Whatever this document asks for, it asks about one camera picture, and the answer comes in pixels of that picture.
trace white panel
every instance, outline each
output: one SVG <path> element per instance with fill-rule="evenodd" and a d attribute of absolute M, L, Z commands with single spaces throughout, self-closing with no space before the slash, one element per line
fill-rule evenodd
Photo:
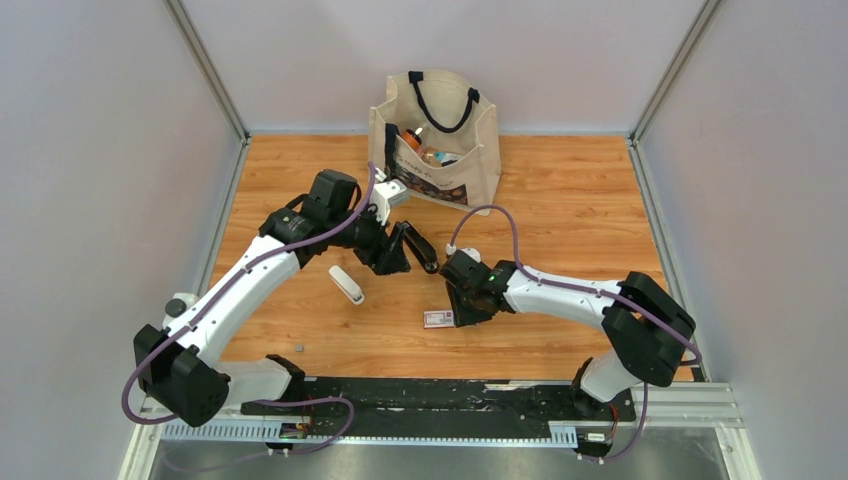
<path fill-rule="evenodd" d="M 763 478 L 845 478 L 848 3 L 728 1 L 643 143 Z"/>
<path fill-rule="evenodd" d="M 238 143 L 161 1 L 0 5 L 3 478 L 115 478 L 132 338 L 197 281 Z"/>
<path fill-rule="evenodd" d="M 187 0 L 251 130 L 368 128 L 387 75 L 443 68 L 507 131 L 629 131 L 702 0 Z"/>

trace black bag handle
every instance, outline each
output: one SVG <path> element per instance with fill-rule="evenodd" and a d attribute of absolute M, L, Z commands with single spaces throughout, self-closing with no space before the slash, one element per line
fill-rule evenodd
<path fill-rule="evenodd" d="M 396 170 L 395 164 L 395 149 L 397 148 L 397 137 L 400 135 L 400 129 L 393 123 L 386 124 L 386 146 L 383 148 L 383 153 L 386 155 L 386 174 L 389 178 L 394 176 Z"/>
<path fill-rule="evenodd" d="M 427 103 L 424 102 L 424 96 L 421 95 L 421 88 L 418 87 L 418 82 L 422 80 L 424 80 L 424 72 L 409 72 L 409 83 L 411 83 L 412 88 L 415 89 L 415 96 L 418 97 L 418 106 L 421 107 L 421 111 L 424 112 L 424 116 L 427 117 L 430 124 L 436 127 L 436 130 L 443 133 L 454 133 L 462 128 L 462 126 L 465 125 L 465 122 L 468 121 L 468 117 L 471 116 L 471 108 L 474 106 L 474 103 L 480 103 L 480 92 L 478 92 L 476 88 L 468 89 L 468 103 L 465 104 L 465 112 L 462 114 L 462 118 L 459 119 L 459 123 L 454 125 L 452 128 L 448 128 L 437 122 L 436 119 L 430 115 Z"/>

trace cable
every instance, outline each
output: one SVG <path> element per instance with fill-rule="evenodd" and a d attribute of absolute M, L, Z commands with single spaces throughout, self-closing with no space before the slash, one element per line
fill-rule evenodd
<path fill-rule="evenodd" d="M 371 193 L 374 191 L 374 184 L 376 183 L 375 175 L 377 174 L 377 167 L 375 167 L 374 164 L 371 163 L 371 162 L 368 162 L 368 174 L 369 174 L 368 175 L 369 176 L 368 188 L 365 191 L 365 196 L 367 198 L 371 198 Z M 250 271 L 253 269 L 253 267 L 258 265 L 259 263 L 262 263 L 263 261 L 267 260 L 268 258 L 274 257 L 276 255 L 280 255 L 282 253 L 290 252 L 290 251 L 296 250 L 298 248 L 306 247 L 306 246 L 312 245 L 314 243 L 324 241 L 324 240 L 332 237 L 333 235 L 336 235 L 337 233 L 339 233 L 340 231 L 345 229 L 348 225 L 353 223 L 353 221 L 356 220 L 356 218 L 362 213 L 362 211 L 365 210 L 366 205 L 367 205 L 367 202 L 361 202 L 360 205 L 357 205 L 356 208 L 354 208 L 354 210 L 353 210 L 353 212 L 351 212 L 350 216 L 347 217 L 342 223 L 338 224 L 335 228 L 333 228 L 333 229 L 331 229 L 327 232 L 324 232 L 321 235 L 316 235 L 316 236 L 308 238 L 306 240 L 303 240 L 303 241 L 300 241 L 300 242 L 295 242 L 295 243 L 285 245 L 285 246 L 282 246 L 280 248 L 275 248 L 273 250 L 265 252 L 262 255 L 259 255 L 256 258 L 254 258 L 253 260 L 251 260 L 250 262 L 248 262 L 244 266 L 244 268 L 236 271 L 236 273 L 232 277 L 230 277 L 230 279 L 227 280 L 224 283 L 224 285 L 217 292 L 215 292 L 212 295 L 212 297 L 209 299 L 209 301 L 206 302 L 205 305 L 203 305 L 203 307 L 200 309 L 200 311 L 197 312 L 197 315 L 186 326 L 177 330 L 173 335 L 171 335 L 170 337 L 165 339 L 165 341 L 162 342 L 162 344 L 160 344 L 158 347 L 153 349 L 153 351 L 150 352 L 150 354 L 147 355 L 144 358 L 144 360 L 139 362 L 138 366 L 135 368 L 135 370 L 133 370 L 132 374 L 130 374 L 130 378 L 127 379 L 127 383 L 124 384 L 124 389 L 121 392 L 121 409 L 124 411 L 124 415 L 126 415 L 126 417 L 129 418 L 130 420 L 132 420 L 133 422 L 141 424 L 141 425 L 156 425 L 156 424 L 168 422 L 168 421 L 171 421 L 171 420 L 174 420 L 175 418 L 177 418 L 177 416 L 175 414 L 166 415 L 164 417 L 159 417 L 159 418 L 144 418 L 144 417 L 141 417 L 139 415 L 136 415 L 132 411 L 132 408 L 130 407 L 130 402 L 129 402 L 130 392 L 132 391 L 132 387 L 135 384 L 136 380 L 138 380 L 138 377 L 141 375 L 141 373 L 148 366 L 150 366 L 150 363 L 153 362 L 153 360 L 157 356 L 159 356 L 160 353 L 162 353 L 166 348 L 171 346 L 174 342 L 179 340 L 183 335 L 185 335 L 191 329 L 193 329 L 195 326 L 197 326 L 197 324 L 200 323 L 201 320 L 203 320 L 203 318 L 206 316 L 206 314 L 209 313 L 209 311 L 212 309 L 212 307 L 214 307 L 218 303 L 218 301 L 221 299 L 221 297 L 223 297 L 224 294 L 226 294 L 227 291 L 229 291 L 230 288 L 232 288 L 232 286 L 235 285 L 235 283 L 237 281 L 239 281 L 239 279 L 241 277 L 250 273 Z"/>
<path fill-rule="evenodd" d="M 642 397 L 642 415 L 639 417 L 639 423 L 636 425 L 636 433 L 633 434 L 633 438 L 630 439 L 630 442 L 628 442 L 627 445 L 615 455 L 610 455 L 604 458 L 593 457 L 591 455 L 584 455 L 584 458 L 595 464 L 614 462 L 616 460 L 621 460 L 622 458 L 624 458 L 627 453 L 633 449 L 633 446 L 636 445 L 636 442 L 642 435 L 642 430 L 645 428 L 645 421 L 648 419 L 648 384 L 643 383 L 643 386 L 645 393 Z"/>
<path fill-rule="evenodd" d="M 286 451 L 286 450 L 273 450 L 274 453 L 281 454 L 281 455 L 305 455 L 307 453 L 314 453 L 314 452 L 317 452 L 318 450 L 323 450 L 323 449 L 329 447 L 330 445 L 332 445 L 336 440 L 339 439 L 339 437 L 344 435 L 344 433 L 347 432 L 348 428 L 350 428 L 351 423 L 353 423 L 353 415 L 354 415 L 353 403 L 351 403 L 350 400 L 348 400 L 346 398 L 342 398 L 342 397 L 318 398 L 318 399 L 315 399 L 315 400 L 304 400 L 302 402 L 272 402 L 272 401 L 269 401 L 269 400 L 259 400 L 259 401 L 256 401 L 254 403 L 257 403 L 259 405 L 264 405 L 266 407 L 274 407 L 274 408 L 305 407 L 305 406 L 310 406 L 310 405 L 318 405 L 318 404 L 321 404 L 321 403 L 342 403 L 344 405 L 347 405 L 347 408 L 348 408 L 347 420 L 345 421 L 345 424 L 342 426 L 342 428 L 340 428 L 338 432 L 333 434 L 333 436 L 331 436 L 327 440 L 324 440 L 323 442 L 321 442 L 317 445 L 313 445 L 311 447 L 300 449 L 300 450 L 288 450 L 288 451 Z M 267 457 L 267 456 L 268 456 L 268 451 L 263 450 L 261 452 L 249 453 L 249 454 L 244 455 L 242 457 L 238 457 L 234 460 L 230 460 L 229 462 L 226 462 L 226 463 L 213 465 L 211 467 L 200 467 L 200 468 L 189 468 L 189 467 L 183 467 L 183 466 L 180 466 L 180 465 L 175 465 L 170 460 L 168 460 L 167 455 L 162 455 L 161 460 L 162 460 L 162 463 L 165 464 L 165 466 L 167 466 L 171 470 L 174 470 L 174 471 L 177 471 L 177 472 L 182 472 L 182 473 L 197 474 L 197 473 L 208 473 L 208 472 L 214 472 L 214 471 L 217 471 L 217 470 L 223 470 L 225 468 L 229 468 L 229 467 L 232 467 L 234 465 L 238 465 L 240 463 L 244 463 L 244 462 L 247 462 L 247 461 L 250 461 L 250 460 L 255 460 L 255 459 Z"/>
<path fill-rule="evenodd" d="M 304 448 L 303 450 L 291 450 L 289 452 L 289 455 L 304 455 L 304 454 L 307 454 L 307 453 L 317 452 L 318 450 L 323 450 L 323 449 L 329 447 L 330 445 L 332 445 L 333 442 L 335 442 L 336 440 L 339 439 L 339 437 L 344 435 L 344 433 L 347 431 L 347 429 L 350 428 L 350 424 L 353 423 L 353 414 L 354 414 L 353 403 L 351 403 L 350 400 L 348 400 L 346 398 L 342 398 L 342 397 L 316 398 L 315 400 L 306 400 L 306 401 L 303 401 L 303 402 L 272 402 L 270 400 L 259 400 L 255 403 L 257 403 L 259 405 L 265 405 L 266 407 L 275 407 L 275 408 L 301 407 L 301 406 L 304 406 L 304 405 L 318 405 L 318 404 L 321 404 L 321 403 L 343 403 L 343 404 L 347 405 L 347 408 L 348 408 L 347 420 L 345 421 L 345 424 L 342 425 L 342 428 L 340 428 L 338 432 L 334 433 L 330 438 L 328 438 L 327 440 L 324 440 L 323 442 L 319 443 L 318 445 L 314 445 L 314 446 L 309 447 L 309 448 Z"/>
<path fill-rule="evenodd" d="M 680 365 L 689 366 L 689 365 L 697 365 L 697 364 L 701 363 L 701 351 L 698 350 L 698 347 L 696 347 L 695 344 L 693 344 L 692 342 L 687 340 L 685 337 L 683 337 L 683 335 L 680 335 L 674 329 L 672 329 L 671 327 L 669 327 L 668 325 L 663 323 L 662 320 L 660 320 L 659 318 L 656 317 L 656 315 L 649 312 L 647 309 L 643 308 L 642 306 L 637 305 L 632 300 L 630 300 L 630 299 L 628 299 L 628 298 L 626 298 L 622 295 L 619 295 L 617 293 L 613 293 L 613 292 L 610 292 L 610 291 L 607 291 L 607 290 L 604 290 L 604 289 L 599 290 L 599 289 L 596 289 L 596 288 L 586 287 L 586 286 L 583 286 L 583 285 L 577 285 L 577 284 L 568 283 L 568 282 L 558 282 L 558 281 L 555 281 L 555 280 L 548 280 L 548 279 L 545 279 L 545 278 L 539 278 L 539 277 L 536 277 L 535 275 L 533 275 L 532 273 L 528 272 L 527 269 L 524 267 L 524 264 L 521 263 L 521 255 L 519 253 L 519 244 L 518 244 L 518 226 L 516 226 L 515 219 L 512 218 L 512 215 L 509 213 L 509 211 L 507 211 L 507 209 L 505 209 L 504 207 L 501 207 L 500 205 L 481 205 L 479 207 L 475 207 L 475 208 L 471 209 L 467 214 L 465 214 L 464 217 L 462 217 L 462 220 L 459 221 L 459 224 L 456 226 L 456 229 L 453 231 L 453 236 L 451 236 L 451 241 L 450 241 L 449 247 L 456 248 L 456 238 L 459 236 L 459 231 L 462 229 L 462 226 L 465 224 L 465 222 L 467 222 L 468 219 L 471 218 L 471 216 L 474 215 L 475 213 L 477 213 L 478 211 L 483 210 L 483 209 L 487 209 L 487 208 L 497 210 L 497 211 L 503 213 L 504 216 L 506 216 L 506 219 L 509 220 L 509 226 L 512 228 L 512 254 L 515 257 L 515 266 L 518 269 L 518 271 L 520 271 L 525 277 L 527 277 L 530 280 L 533 280 L 537 283 L 543 284 L 543 285 L 550 285 L 550 286 L 553 286 L 553 287 L 560 287 L 560 288 L 565 288 L 565 289 L 568 289 L 568 290 L 575 290 L 575 291 L 578 291 L 578 292 L 589 293 L 589 294 L 593 294 L 593 295 L 600 295 L 600 296 L 611 298 L 615 301 L 621 302 L 624 305 L 626 305 L 627 307 L 629 307 L 630 309 L 632 309 L 633 311 L 640 313 L 643 317 L 650 320 L 654 325 L 656 325 L 657 327 L 661 328 L 664 332 L 671 335 L 672 338 L 674 338 L 675 340 L 680 342 L 684 347 L 686 347 L 689 351 L 692 352 L 692 354 L 695 356 L 695 358 L 693 358 L 691 360 L 686 360 L 686 361 L 680 362 Z M 645 396 L 644 396 L 644 399 L 642 401 L 642 416 L 639 419 L 638 426 L 636 427 L 636 435 L 633 436 L 633 438 L 630 440 L 630 443 L 628 443 L 627 446 L 624 447 L 624 449 L 622 449 L 620 452 L 618 452 L 615 455 L 612 455 L 610 457 L 606 457 L 604 459 L 599 459 L 599 458 L 596 458 L 596 457 L 588 457 L 588 458 L 591 461 L 594 461 L 596 463 L 614 461 L 614 460 L 618 460 L 618 459 L 622 458 L 624 455 L 626 455 L 633 448 L 633 446 L 636 444 L 636 441 L 639 439 L 639 436 L 642 434 L 642 429 L 645 427 L 645 420 L 647 419 L 647 416 L 648 416 L 648 384 L 645 383 Z"/>
<path fill-rule="evenodd" d="M 468 221 L 468 219 L 471 218 L 471 216 L 474 215 L 477 211 L 487 209 L 487 208 L 491 208 L 491 209 L 494 209 L 494 210 L 497 210 L 497 211 L 503 213 L 506 216 L 507 220 L 509 220 L 509 225 L 510 225 L 510 227 L 512 227 L 512 255 L 515 257 L 515 266 L 518 268 L 518 270 L 522 274 L 524 274 L 525 277 L 529 278 L 530 280 L 533 280 L 534 282 L 541 283 L 543 285 L 550 285 L 552 287 L 560 287 L 560 288 L 565 288 L 565 289 L 568 289 L 568 290 L 575 290 L 575 291 L 578 291 L 578 292 L 589 293 L 589 294 L 593 294 L 593 295 L 600 295 L 602 297 L 611 298 L 611 299 L 613 299 L 617 302 L 621 302 L 622 304 L 626 305 L 627 307 L 629 307 L 633 311 L 638 312 L 643 317 L 650 320 L 651 323 L 653 323 L 654 325 L 659 327 L 665 333 L 671 335 L 672 338 L 674 338 L 675 340 L 680 342 L 684 347 L 686 347 L 689 351 L 691 351 L 693 355 L 695 355 L 695 358 L 693 358 L 692 360 L 684 360 L 684 361 L 680 362 L 680 365 L 690 366 L 690 365 L 697 365 L 697 364 L 701 363 L 701 351 L 698 350 L 698 347 L 696 347 L 694 343 L 687 340 L 683 335 L 679 334 L 673 328 L 669 327 L 662 320 L 657 318 L 656 315 L 649 312 L 647 309 L 643 308 L 642 306 L 637 305 L 635 302 L 633 302 L 629 298 L 627 298 L 623 295 L 619 295 L 619 294 L 614 293 L 614 292 L 610 292 L 608 290 L 604 290 L 604 289 L 596 289 L 596 288 L 592 288 L 592 287 L 586 287 L 586 286 L 583 286 L 583 285 L 577 285 L 577 284 L 574 284 L 574 283 L 559 282 L 559 281 L 556 281 L 556 280 L 548 280 L 546 278 L 538 278 L 535 275 L 533 275 L 532 273 L 530 273 L 529 271 L 527 271 L 527 269 L 524 267 L 524 264 L 521 263 L 521 256 L 519 254 L 519 249 L 518 249 L 518 227 L 515 225 L 515 219 L 512 218 L 512 215 L 505 208 L 501 207 L 500 205 L 481 205 L 479 207 L 471 209 L 471 211 L 469 211 L 464 217 L 462 217 L 462 220 L 460 220 L 459 224 L 456 226 L 456 230 L 454 230 L 453 236 L 451 237 L 451 241 L 450 241 L 451 247 L 456 246 L 456 237 L 459 236 L 459 231 L 462 229 L 462 226 L 465 224 L 465 222 Z"/>

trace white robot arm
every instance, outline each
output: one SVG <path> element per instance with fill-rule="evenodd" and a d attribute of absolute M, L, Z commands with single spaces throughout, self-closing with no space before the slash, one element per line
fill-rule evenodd
<path fill-rule="evenodd" d="M 166 305 L 163 328 L 147 325 L 134 339 L 136 363 L 142 365 L 169 337 L 184 332 L 142 370 L 142 390 L 192 426 L 202 425 L 225 405 L 285 397 L 293 376 L 303 378 L 291 362 L 277 355 L 251 363 L 220 362 L 233 335 L 271 292 L 329 246 L 353 249 L 377 275 L 410 270 L 403 241 L 419 260 L 432 263 L 435 258 L 426 242 L 432 252 L 419 250 L 420 236 L 408 223 L 396 225 L 391 235 L 385 232 L 391 208 L 408 194 L 401 183 L 384 180 L 378 170 L 368 207 L 347 227 L 311 242 L 341 226 L 353 213 L 353 193 L 361 194 L 352 177 L 331 170 L 319 173 L 309 194 L 268 217 L 244 255 L 202 298 L 176 294 Z M 304 245 L 284 251 L 294 244 Z"/>
<path fill-rule="evenodd" d="M 668 330 L 686 340 L 695 330 L 692 318 L 649 276 L 638 272 L 630 272 L 623 281 L 593 281 L 551 275 L 507 260 L 489 268 L 476 250 L 463 249 L 448 258 L 440 274 L 459 327 L 490 320 L 497 312 L 542 313 L 605 332 L 613 348 L 587 360 L 573 383 L 575 394 L 583 396 L 575 401 L 583 401 L 589 410 L 640 382 L 670 385 L 686 348 Z M 646 308 L 665 328 L 634 315 L 623 303 L 628 299 Z"/>

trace wooden tabletop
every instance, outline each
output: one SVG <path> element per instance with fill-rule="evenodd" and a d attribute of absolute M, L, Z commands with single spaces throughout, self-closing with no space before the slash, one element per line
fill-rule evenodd
<path fill-rule="evenodd" d="M 501 156 L 495 201 L 518 223 L 526 265 L 594 280 L 637 270 L 664 284 L 622 138 L 502 137 Z M 238 260 L 268 214 L 307 192 L 320 170 L 339 170 L 367 185 L 366 159 L 365 136 L 255 137 L 213 281 Z M 392 221 L 411 222 L 440 260 L 462 216 L 417 198 L 392 211 Z M 512 259 L 509 239 L 509 224 L 492 212 L 470 220 L 457 244 L 477 248 L 492 266 Z M 568 380 L 586 358 L 609 348 L 600 332 L 542 315 L 500 313 L 477 326 L 425 330 L 423 312 L 450 309 L 450 303 L 441 277 L 408 257 L 410 273 L 378 277 L 353 252 L 331 248 L 259 307 L 224 360 L 276 353 L 307 375 Z M 334 264 L 362 286 L 362 305 L 330 280 Z"/>

